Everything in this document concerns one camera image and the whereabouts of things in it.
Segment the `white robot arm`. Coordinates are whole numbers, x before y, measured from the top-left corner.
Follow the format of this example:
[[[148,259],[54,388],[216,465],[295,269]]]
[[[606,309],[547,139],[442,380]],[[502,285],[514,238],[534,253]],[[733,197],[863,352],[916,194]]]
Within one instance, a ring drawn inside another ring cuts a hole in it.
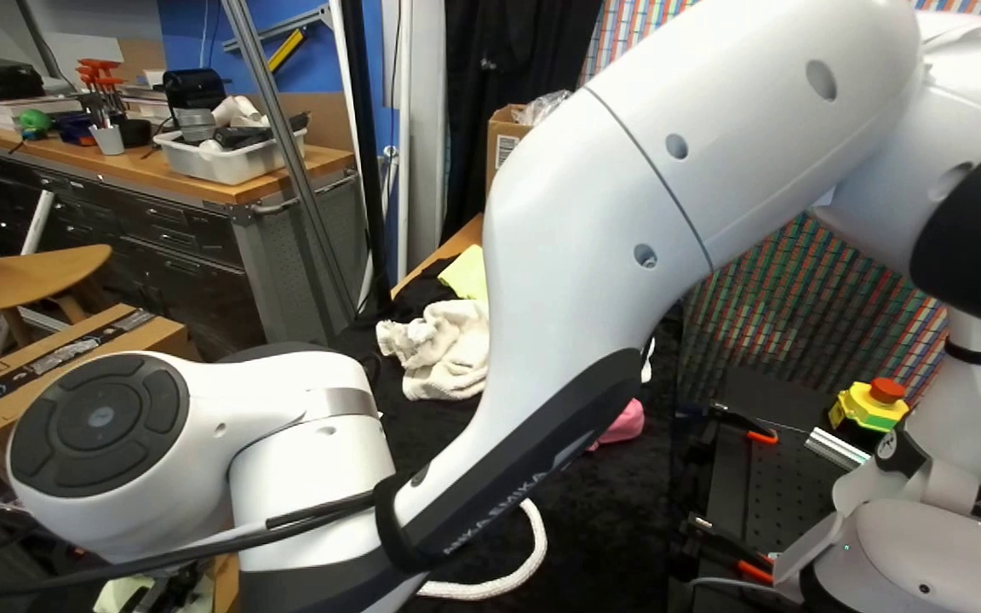
[[[228,551],[248,613],[395,613],[617,420],[673,303],[799,215],[947,303],[951,337],[777,588],[981,613],[981,16],[915,0],[700,0],[542,118],[489,190],[481,404],[415,475],[349,354],[122,352],[29,404],[6,481],[114,575]]]

